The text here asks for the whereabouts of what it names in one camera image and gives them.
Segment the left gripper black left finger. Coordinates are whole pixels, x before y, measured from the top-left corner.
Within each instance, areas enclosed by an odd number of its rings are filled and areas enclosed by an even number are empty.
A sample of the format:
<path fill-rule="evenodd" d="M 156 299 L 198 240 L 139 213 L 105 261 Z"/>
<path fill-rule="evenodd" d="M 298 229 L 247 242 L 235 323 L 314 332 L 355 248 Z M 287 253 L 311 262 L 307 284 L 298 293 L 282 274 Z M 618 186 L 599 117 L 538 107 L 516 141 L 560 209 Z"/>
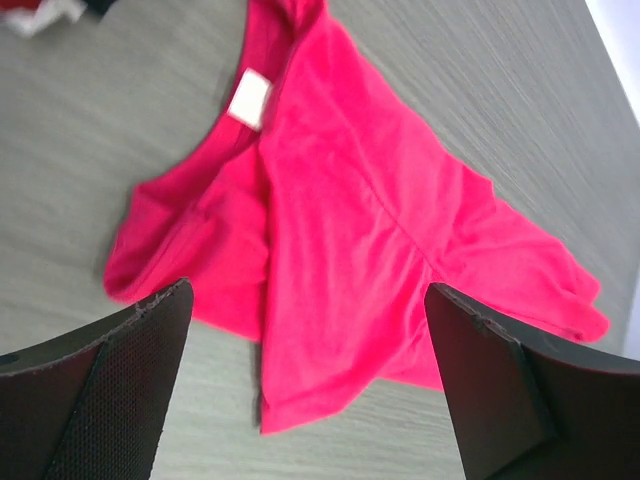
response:
<path fill-rule="evenodd" d="M 2 355 L 2 478 L 149 478 L 193 301 L 181 279 L 105 318 Z"/>

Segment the red t shirt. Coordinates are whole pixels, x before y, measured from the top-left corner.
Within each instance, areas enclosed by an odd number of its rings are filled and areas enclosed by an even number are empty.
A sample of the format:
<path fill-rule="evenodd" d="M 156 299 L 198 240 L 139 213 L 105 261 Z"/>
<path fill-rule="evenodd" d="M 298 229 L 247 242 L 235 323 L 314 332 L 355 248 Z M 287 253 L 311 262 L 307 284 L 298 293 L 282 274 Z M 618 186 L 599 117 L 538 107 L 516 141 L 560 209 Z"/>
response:
<path fill-rule="evenodd" d="M 33 14 L 39 8 L 41 0 L 0 0 L 2 15 L 9 13 Z"/>

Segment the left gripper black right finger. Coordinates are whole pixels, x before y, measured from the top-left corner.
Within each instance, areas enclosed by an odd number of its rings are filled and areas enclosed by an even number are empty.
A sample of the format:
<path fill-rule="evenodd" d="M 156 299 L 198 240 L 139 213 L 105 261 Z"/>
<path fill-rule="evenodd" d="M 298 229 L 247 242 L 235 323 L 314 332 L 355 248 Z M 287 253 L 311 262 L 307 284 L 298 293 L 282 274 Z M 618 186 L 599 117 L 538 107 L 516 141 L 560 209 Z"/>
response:
<path fill-rule="evenodd" d="M 638 478 L 638 361 L 442 283 L 425 310 L 466 478 Z"/>

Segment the white t shirt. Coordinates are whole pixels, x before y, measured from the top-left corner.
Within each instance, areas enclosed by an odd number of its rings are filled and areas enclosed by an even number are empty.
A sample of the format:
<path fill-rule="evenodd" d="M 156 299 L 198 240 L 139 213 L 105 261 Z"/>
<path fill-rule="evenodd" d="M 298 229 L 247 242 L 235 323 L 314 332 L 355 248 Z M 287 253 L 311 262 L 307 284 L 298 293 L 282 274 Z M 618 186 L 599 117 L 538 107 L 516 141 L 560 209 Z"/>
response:
<path fill-rule="evenodd" d="M 49 0 L 41 1 L 39 8 L 31 15 L 26 13 L 1 14 L 1 25 L 23 38 L 31 38 L 62 18 L 77 22 L 86 10 L 84 1 Z"/>

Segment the pink t shirt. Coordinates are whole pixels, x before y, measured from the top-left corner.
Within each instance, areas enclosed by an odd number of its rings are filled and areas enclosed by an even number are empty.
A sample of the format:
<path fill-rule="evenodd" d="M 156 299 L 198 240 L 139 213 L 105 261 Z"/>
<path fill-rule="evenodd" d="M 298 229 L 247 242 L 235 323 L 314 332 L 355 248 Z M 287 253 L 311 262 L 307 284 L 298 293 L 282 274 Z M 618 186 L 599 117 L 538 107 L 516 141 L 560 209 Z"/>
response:
<path fill-rule="evenodd" d="M 196 318 L 257 341 L 261 429 L 344 410 L 376 379 L 440 389 L 424 297 L 449 284 L 557 336 L 608 330 L 599 282 L 451 155 L 323 1 L 252 1 L 234 98 L 166 174 L 137 185 L 104 287 L 180 278 Z"/>

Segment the black t shirt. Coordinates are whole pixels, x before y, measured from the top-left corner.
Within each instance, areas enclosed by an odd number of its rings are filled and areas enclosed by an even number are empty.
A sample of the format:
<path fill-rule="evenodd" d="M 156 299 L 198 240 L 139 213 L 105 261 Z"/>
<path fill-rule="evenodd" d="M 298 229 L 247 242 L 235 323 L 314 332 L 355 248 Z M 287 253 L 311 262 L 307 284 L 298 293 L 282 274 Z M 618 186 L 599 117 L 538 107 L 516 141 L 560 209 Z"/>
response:
<path fill-rule="evenodd" d="M 86 9 L 96 19 L 102 19 L 117 1 L 118 0 L 84 0 L 84 3 L 86 4 Z"/>

